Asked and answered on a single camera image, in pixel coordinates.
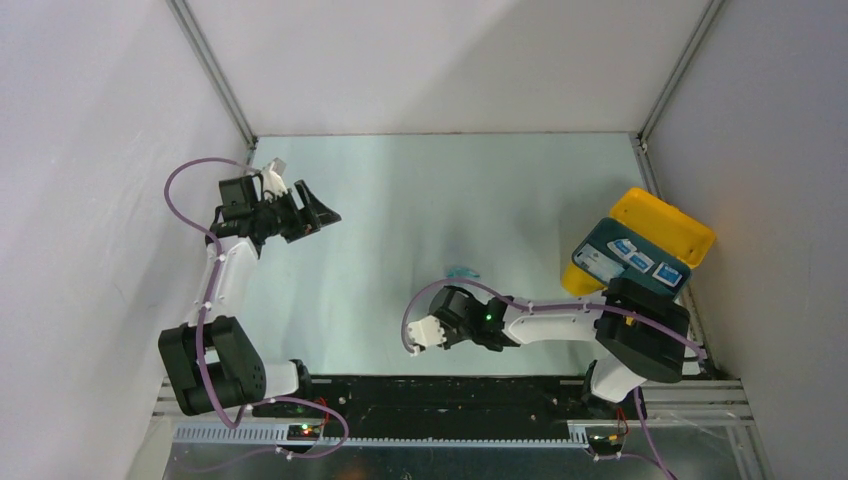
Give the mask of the twisted teal wrapper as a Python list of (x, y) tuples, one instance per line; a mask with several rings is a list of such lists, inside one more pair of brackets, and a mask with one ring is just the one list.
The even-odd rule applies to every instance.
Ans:
[(446, 278), (469, 278), (469, 279), (479, 279), (480, 274), (469, 267), (466, 266), (450, 266), (445, 270), (444, 276)]

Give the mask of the teal divided plastic tray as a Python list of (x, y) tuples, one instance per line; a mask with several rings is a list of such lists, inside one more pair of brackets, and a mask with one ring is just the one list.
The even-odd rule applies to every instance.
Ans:
[(571, 260), (603, 287), (614, 278), (626, 278), (671, 297), (680, 294), (692, 275), (681, 260), (609, 217), (598, 222)]

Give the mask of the yellow medicine kit box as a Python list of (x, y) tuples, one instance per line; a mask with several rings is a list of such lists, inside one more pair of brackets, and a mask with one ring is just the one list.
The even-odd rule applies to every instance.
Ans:
[[(605, 217), (617, 220), (681, 260), (692, 269), (692, 273), (716, 241), (712, 229), (639, 187), (628, 190)], [(573, 251), (561, 278), (563, 288), (574, 296), (588, 295), (607, 288), (609, 285), (603, 287), (599, 281), (576, 267), (571, 260)]]

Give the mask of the white labelled packet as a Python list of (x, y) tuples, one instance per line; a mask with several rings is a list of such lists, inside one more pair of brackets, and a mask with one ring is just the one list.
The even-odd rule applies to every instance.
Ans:
[(621, 276), (625, 267), (594, 246), (585, 243), (573, 256), (573, 262), (602, 284)]

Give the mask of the blue white alcohol pad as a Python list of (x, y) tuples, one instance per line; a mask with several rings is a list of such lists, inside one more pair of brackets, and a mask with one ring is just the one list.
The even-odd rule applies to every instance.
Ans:
[(626, 260), (641, 273), (650, 272), (655, 265), (655, 262), (648, 255), (640, 251), (631, 252)]
[(669, 288), (676, 288), (684, 275), (666, 262), (661, 262), (652, 277)]
[(607, 247), (623, 260), (629, 259), (638, 249), (627, 238), (615, 239), (607, 243)]

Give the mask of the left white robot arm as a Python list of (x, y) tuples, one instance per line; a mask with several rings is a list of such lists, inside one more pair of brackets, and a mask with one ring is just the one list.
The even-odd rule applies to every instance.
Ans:
[(269, 190), (257, 174), (219, 183), (221, 203), (200, 230), (207, 265), (188, 320), (161, 332), (158, 349), (186, 416), (259, 402), (268, 375), (237, 319), (262, 249), (273, 237), (298, 241), (340, 221), (303, 180)]

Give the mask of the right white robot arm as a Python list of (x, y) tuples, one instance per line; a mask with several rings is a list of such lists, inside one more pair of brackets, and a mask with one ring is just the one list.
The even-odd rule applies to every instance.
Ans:
[(448, 278), (432, 292), (424, 317), (402, 319), (401, 339), (413, 355), (470, 341), (501, 352), (540, 342), (587, 342), (606, 354), (584, 377), (585, 411), (606, 418), (645, 382), (681, 381), (688, 354), (704, 357), (689, 336), (689, 312), (667, 295), (615, 278), (604, 289), (563, 300), (534, 301), (501, 294), (470, 278)]

